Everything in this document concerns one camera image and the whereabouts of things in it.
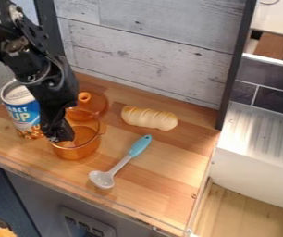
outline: bread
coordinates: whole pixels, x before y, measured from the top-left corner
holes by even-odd
[[[121,117],[129,125],[169,131],[178,125],[175,114],[150,108],[124,106]]]
[[[17,237],[17,235],[8,228],[5,228],[5,229],[0,229],[0,237]]]

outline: cabinet door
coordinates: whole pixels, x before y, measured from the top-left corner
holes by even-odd
[[[8,225],[18,237],[39,237],[29,213],[5,172],[0,169],[0,226]]]

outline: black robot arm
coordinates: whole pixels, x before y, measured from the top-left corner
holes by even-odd
[[[41,129],[52,142],[72,141],[65,109],[77,104],[78,83],[64,56],[53,56],[48,34],[21,7],[0,0],[0,61],[40,104]]]

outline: bread roll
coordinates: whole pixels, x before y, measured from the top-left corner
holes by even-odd
[[[178,125],[175,114],[150,108],[124,106],[121,117],[129,125],[169,131]]]

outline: can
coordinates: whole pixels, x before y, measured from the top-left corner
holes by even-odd
[[[26,139],[43,137],[40,106],[26,86],[16,80],[9,82],[1,90],[1,99],[19,136]]]

